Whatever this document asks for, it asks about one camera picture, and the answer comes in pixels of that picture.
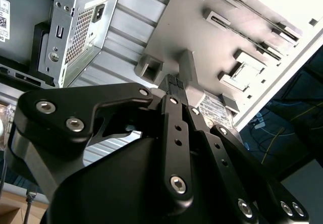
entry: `barcode label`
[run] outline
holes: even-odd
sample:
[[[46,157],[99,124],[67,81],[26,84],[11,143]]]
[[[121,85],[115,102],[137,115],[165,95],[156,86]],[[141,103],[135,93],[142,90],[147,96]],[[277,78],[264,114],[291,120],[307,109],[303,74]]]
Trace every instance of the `barcode label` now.
[[[0,0],[0,41],[10,39],[10,2]]]
[[[232,129],[227,110],[216,97],[212,98],[206,95],[205,99],[200,104],[199,109],[208,122],[211,121],[213,125],[221,124]]]
[[[0,27],[7,28],[7,19],[0,16]]]

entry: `mounting hole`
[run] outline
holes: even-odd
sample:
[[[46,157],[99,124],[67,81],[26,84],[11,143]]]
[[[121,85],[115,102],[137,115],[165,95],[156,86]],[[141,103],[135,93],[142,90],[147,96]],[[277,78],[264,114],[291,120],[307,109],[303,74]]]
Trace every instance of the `mounting hole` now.
[[[177,101],[175,98],[173,98],[173,97],[171,97],[171,98],[170,98],[170,101],[171,101],[173,104],[177,104],[177,103],[178,103],[178,101]]]
[[[175,128],[176,128],[177,131],[181,131],[182,130],[182,128],[180,126],[175,126]]]
[[[228,166],[227,161],[225,161],[224,159],[222,159],[222,160],[221,160],[221,163],[222,163],[225,167],[227,167],[227,166]]]
[[[182,146],[182,142],[180,140],[178,140],[178,139],[175,139],[175,144],[177,146]]]
[[[55,52],[51,52],[49,55],[49,59],[52,60],[53,62],[58,62],[59,61],[59,56]]]
[[[200,114],[200,112],[198,112],[198,110],[197,109],[195,109],[195,108],[192,108],[192,111],[194,112],[194,114],[196,114],[196,115],[199,115]]]
[[[148,95],[148,92],[146,90],[144,90],[144,89],[140,89],[139,92],[144,96]]]

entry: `yellow cable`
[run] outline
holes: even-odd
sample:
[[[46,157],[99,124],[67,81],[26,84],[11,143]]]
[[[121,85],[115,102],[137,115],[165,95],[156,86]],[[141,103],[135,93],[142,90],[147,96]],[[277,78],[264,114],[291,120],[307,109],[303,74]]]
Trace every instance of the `yellow cable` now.
[[[323,126],[321,126],[321,127],[315,127],[315,128],[312,128],[311,130],[317,130],[317,129],[321,129],[321,128],[323,128]]]
[[[313,110],[313,109],[314,109],[315,107],[317,107],[317,106],[320,106],[321,104],[323,104],[323,102],[321,102],[320,104],[317,104],[316,106],[313,106],[312,108],[310,108],[310,109],[308,109],[308,110],[304,111],[303,113],[301,113],[301,114],[299,114],[299,115],[295,116],[294,118],[292,118],[292,119],[291,119],[291,121],[293,121],[293,120],[295,120],[296,118],[299,118],[300,116],[302,116],[302,115],[304,115],[304,114],[308,113],[309,111]]]
[[[272,144],[275,142],[276,138],[277,138],[277,137],[279,137],[279,135],[280,135],[284,130],[285,130],[285,129],[282,127],[282,128],[279,130],[279,132],[276,134],[276,136],[274,136],[274,138],[272,139],[272,141],[271,141],[271,143],[270,143],[269,147],[267,148],[267,151],[266,151],[266,153],[265,153],[265,155],[264,155],[264,157],[263,157],[263,159],[262,159],[262,161],[261,161],[261,164],[263,164],[263,162],[264,162],[265,158],[267,157],[267,153],[269,152],[269,150],[270,150],[270,148],[272,147]]]

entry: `usb port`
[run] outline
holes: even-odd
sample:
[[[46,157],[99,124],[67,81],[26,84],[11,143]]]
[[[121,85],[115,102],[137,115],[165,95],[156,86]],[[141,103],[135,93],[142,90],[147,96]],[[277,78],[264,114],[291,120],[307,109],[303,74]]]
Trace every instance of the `usb port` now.
[[[64,33],[64,27],[57,26],[56,28],[56,37],[62,39]]]

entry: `blue cable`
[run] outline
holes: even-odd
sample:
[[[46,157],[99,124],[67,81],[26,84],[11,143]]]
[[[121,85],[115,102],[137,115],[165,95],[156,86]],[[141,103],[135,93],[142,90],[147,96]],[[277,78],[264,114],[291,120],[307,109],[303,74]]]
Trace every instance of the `blue cable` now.
[[[297,102],[297,103],[293,103],[293,104],[284,104],[284,103],[280,103],[280,102],[277,102],[275,101],[277,104],[281,104],[281,105],[284,105],[284,106],[293,106],[293,105],[298,105],[298,104],[301,104],[303,102]]]

